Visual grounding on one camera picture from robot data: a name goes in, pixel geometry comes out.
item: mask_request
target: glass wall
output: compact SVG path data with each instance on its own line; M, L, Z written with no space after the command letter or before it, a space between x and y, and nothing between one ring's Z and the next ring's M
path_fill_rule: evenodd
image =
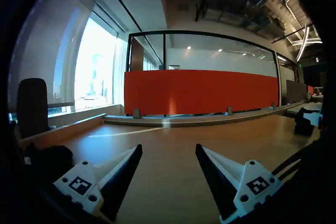
M277 77L272 51L219 37L170 34L166 69L233 71Z
M163 35L139 36L132 40L130 71L163 69Z
M37 0L12 56L11 118L19 83L28 78L46 83L49 116L123 104L125 39L122 28L95 0Z

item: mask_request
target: black office chair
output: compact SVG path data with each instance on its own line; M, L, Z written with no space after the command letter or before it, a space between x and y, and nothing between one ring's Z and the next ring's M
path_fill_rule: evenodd
M20 82L16 116L22 138L55 128L48 126L47 86L43 79L30 78Z

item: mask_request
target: orange panel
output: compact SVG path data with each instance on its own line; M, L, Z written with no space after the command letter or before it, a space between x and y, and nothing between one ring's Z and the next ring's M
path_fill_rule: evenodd
M314 88L311 86L308 86L308 91L310 92L310 95L313 95L314 93Z
M195 114L278 105L275 77L229 71L160 70L125 73L125 113Z

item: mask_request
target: gray cubicle panel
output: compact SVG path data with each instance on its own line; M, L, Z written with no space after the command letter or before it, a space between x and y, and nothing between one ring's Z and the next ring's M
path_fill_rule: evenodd
M307 85L290 80L286 80L287 102L299 102L307 98Z

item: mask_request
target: wooden table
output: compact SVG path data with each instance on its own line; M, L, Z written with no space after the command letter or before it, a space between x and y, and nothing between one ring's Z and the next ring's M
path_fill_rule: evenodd
M104 124L60 144L73 151L75 162L85 159L92 163L142 144L142 158L117 215L119 224L220 223L195 155L196 144L240 163L256 159L272 171L318 138L318 130L311 138L294 135L294 126L294 119L278 115L135 134L130 132L149 128Z

